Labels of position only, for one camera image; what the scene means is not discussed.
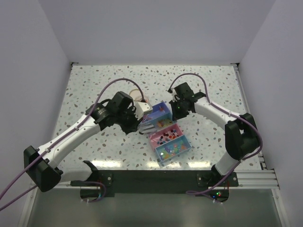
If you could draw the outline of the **metal scoop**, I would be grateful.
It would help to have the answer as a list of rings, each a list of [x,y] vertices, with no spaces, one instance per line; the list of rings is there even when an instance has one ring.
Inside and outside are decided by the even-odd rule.
[[[139,125],[138,132],[141,135],[155,133],[157,128],[153,124],[143,124]]]

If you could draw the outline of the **purple candy box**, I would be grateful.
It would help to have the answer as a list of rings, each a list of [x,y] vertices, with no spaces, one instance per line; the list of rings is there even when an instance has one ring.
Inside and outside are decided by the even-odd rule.
[[[152,107],[152,113],[144,116],[141,125],[157,125],[159,121],[166,119],[172,121],[171,111],[164,102],[160,102]]]

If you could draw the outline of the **gold jar lid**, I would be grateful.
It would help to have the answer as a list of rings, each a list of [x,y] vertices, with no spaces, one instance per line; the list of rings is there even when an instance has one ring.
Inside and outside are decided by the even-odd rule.
[[[140,90],[138,90],[138,89],[131,90],[129,93],[129,96],[135,101],[142,100],[142,94],[141,94]]]

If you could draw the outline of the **pink candy box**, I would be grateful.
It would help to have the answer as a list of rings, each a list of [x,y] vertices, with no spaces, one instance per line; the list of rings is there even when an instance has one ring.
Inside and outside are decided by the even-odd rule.
[[[160,131],[150,134],[148,138],[151,148],[156,149],[157,147],[171,142],[183,135],[183,131],[180,129],[179,125],[174,123]]]

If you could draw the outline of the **light blue candy box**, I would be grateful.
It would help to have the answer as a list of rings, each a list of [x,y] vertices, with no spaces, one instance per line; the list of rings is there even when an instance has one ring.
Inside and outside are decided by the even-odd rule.
[[[164,165],[174,158],[181,156],[191,149],[191,145],[185,135],[170,141],[161,141],[157,144],[154,151],[157,161]]]

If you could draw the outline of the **clear plastic jar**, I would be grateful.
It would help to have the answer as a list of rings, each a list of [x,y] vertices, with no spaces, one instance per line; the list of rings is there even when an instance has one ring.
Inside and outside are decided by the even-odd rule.
[[[143,98],[141,99],[141,102],[149,103],[150,100],[149,100],[148,96],[143,95]]]

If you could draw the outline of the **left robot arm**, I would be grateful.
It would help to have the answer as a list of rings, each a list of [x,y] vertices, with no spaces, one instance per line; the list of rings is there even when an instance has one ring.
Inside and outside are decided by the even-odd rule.
[[[58,183],[80,180],[86,185],[98,181],[92,165],[82,170],[62,171],[58,165],[80,144],[107,127],[119,125],[125,134],[136,132],[143,117],[152,111],[145,101],[134,101],[128,94],[119,91],[113,98],[92,105],[85,114],[62,134],[50,142],[24,150],[24,168],[42,192],[47,192]]]

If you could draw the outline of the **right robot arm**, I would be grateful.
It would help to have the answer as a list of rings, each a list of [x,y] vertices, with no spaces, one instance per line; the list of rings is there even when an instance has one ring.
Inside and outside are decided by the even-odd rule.
[[[216,123],[224,130],[225,154],[212,166],[211,181],[217,186],[228,180],[228,172],[245,156],[260,147],[256,125],[251,114],[238,114],[207,99],[203,92],[194,93],[188,83],[170,88],[169,102],[174,120],[185,118],[190,112]]]

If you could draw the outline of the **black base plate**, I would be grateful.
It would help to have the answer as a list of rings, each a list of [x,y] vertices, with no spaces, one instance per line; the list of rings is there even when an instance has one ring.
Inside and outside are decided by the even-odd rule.
[[[116,194],[210,194],[216,187],[239,186],[237,174],[220,176],[212,170],[94,170],[86,181],[71,181],[80,187],[82,199],[114,197]]]

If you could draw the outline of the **aluminium frame rail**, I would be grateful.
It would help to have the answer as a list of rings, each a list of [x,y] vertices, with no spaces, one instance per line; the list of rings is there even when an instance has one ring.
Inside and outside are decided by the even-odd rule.
[[[261,170],[239,171],[240,188],[257,191],[268,191],[269,195],[271,196],[271,199],[266,200],[262,204],[261,207],[265,210],[264,213],[269,214],[273,212],[275,214],[275,220],[277,221],[277,224],[273,224],[274,227],[288,227],[290,226],[290,224],[285,211],[284,204],[282,202],[276,173],[274,169],[267,169],[264,156],[261,152],[258,153],[258,160],[261,166]]]

